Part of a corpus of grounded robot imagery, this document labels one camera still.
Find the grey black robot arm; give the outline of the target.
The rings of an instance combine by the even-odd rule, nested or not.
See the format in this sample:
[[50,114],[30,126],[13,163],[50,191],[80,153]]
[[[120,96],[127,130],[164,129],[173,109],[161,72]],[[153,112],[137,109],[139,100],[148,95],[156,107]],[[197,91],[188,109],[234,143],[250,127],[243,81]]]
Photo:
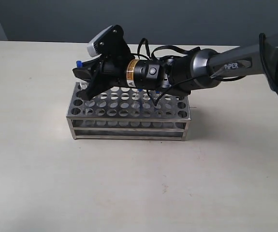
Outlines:
[[265,75],[270,89],[278,96],[278,34],[259,35],[255,44],[223,53],[199,47],[185,50],[174,45],[174,55],[156,57],[154,51],[132,53],[121,26],[109,26],[87,46],[90,61],[76,63],[73,74],[86,82],[79,97],[89,101],[112,87],[157,91],[160,96],[185,97],[193,90],[214,88],[222,82],[249,75]]

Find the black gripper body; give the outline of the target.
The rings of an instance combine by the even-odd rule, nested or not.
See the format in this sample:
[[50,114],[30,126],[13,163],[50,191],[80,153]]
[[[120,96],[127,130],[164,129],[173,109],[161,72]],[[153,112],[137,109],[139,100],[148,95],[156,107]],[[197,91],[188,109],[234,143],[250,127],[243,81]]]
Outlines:
[[164,80],[164,68],[151,58],[148,40],[142,38],[132,53],[121,26],[104,29],[97,42],[103,61],[99,74],[110,86],[157,90]]

